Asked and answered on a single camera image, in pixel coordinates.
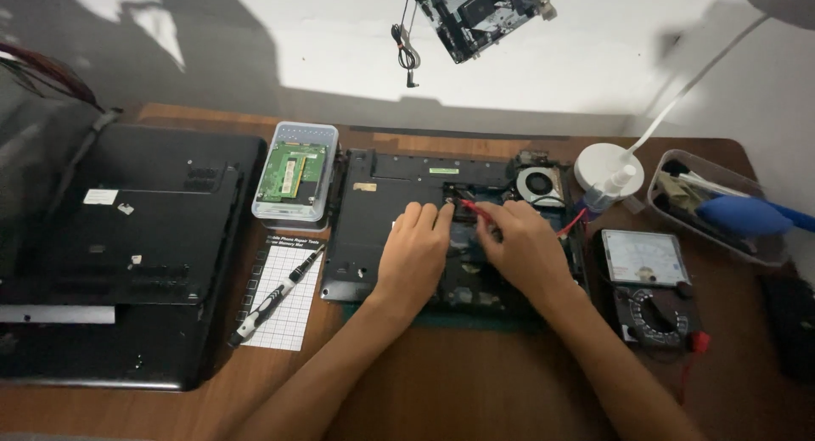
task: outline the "desk lamp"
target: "desk lamp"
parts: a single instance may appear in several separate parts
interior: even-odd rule
[[[689,81],[677,96],[657,115],[654,122],[630,148],[625,149],[612,143],[596,143],[587,146],[578,156],[575,163],[575,176],[580,186],[587,191],[595,183],[604,182],[624,165],[637,168],[637,175],[620,193],[620,196],[631,196],[641,187],[645,179],[642,164],[634,152],[642,146],[656,131],[665,116],[700,82],[708,71],[716,66],[744,37],[758,28],[767,19],[773,18],[798,28],[815,31],[815,0],[748,0],[761,11],[761,16],[739,33],[716,57],[713,58],[693,80]]]

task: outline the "left hand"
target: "left hand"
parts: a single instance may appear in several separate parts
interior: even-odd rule
[[[379,261],[376,288],[368,297],[413,320],[433,296],[447,262],[453,204],[412,202],[396,218]]]

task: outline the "wooden desk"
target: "wooden desk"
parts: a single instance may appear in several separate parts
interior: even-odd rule
[[[144,124],[258,134],[270,140],[278,118],[151,104]],[[574,160],[599,138],[491,140],[372,133],[340,126],[343,147],[506,160],[524,148]],[[603,138],[629,145],[630,139]],[[637,156],[650,178],[672,148],[753,177],[738,143],[657,138]],[[591,229],[670,231],[646,213],[615,207]],[[236,296],[264,236],[252,229]],[[815,394],[779,375],[754,268],[713,244],[680,234],[698,310],[712,335],[695,365],[688,411],[712,439],[803,439],[815,434]],[[2,431],[197,441],[215,439],[305,363],[341,326],[339,309],[315,297],[301,352],[242,347],[220,373],[187,394],[121,390],[0,389]],[[644,361],[675,390],[679,365]],[[409,329],[363,376],[327,439],[609,439],[615,436],[576,362],[552,333]]]

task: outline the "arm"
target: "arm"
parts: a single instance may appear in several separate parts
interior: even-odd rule
[[[450,243],[453,207],[411,203],[396,219],[376,288],[348,323],[228,437],[320,439],[362,373],[433,295]]]
[[[629,440],[701,440],[702,432],[596,311],[571,278],[560,242],[526,202],[479,203],[504,236],[485,223],[478,237],[490,262],[557,332],[594,388],[619,436]]]

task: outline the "laptop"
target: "laptop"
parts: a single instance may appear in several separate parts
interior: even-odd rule
[[[198,386],[266,148],[254,136],[108,127],[0,285],[0,381]]]

